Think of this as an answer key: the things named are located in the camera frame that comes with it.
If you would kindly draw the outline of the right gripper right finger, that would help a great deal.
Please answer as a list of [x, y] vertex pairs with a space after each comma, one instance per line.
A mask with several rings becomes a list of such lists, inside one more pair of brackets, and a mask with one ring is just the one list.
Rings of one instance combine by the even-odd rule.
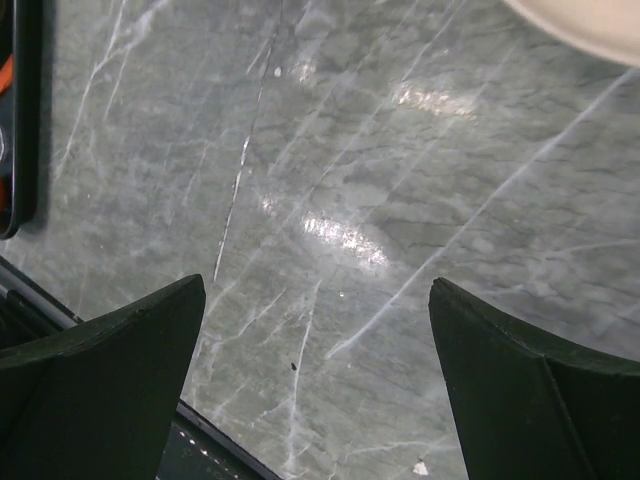
[[429, 315], [472, 479], [636, 479], [639, 364], [438, 278]]

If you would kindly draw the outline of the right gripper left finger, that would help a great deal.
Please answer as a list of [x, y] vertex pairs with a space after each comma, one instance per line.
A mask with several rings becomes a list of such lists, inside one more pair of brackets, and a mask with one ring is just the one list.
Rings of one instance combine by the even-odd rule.
[[1, 351], [4, 479], [153, 479], [206, 302], [194, 274]]

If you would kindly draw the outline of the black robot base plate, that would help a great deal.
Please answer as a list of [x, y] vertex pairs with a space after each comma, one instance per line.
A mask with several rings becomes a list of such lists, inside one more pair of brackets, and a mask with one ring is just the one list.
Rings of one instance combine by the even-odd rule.
[[[45, 315], [56, 331], [84, 321], [6, 259], [1, 260], [1, 294], [15, 291]], [[171, 423], [158, 479], [277, 479], [274, 471], [180, 401]]]

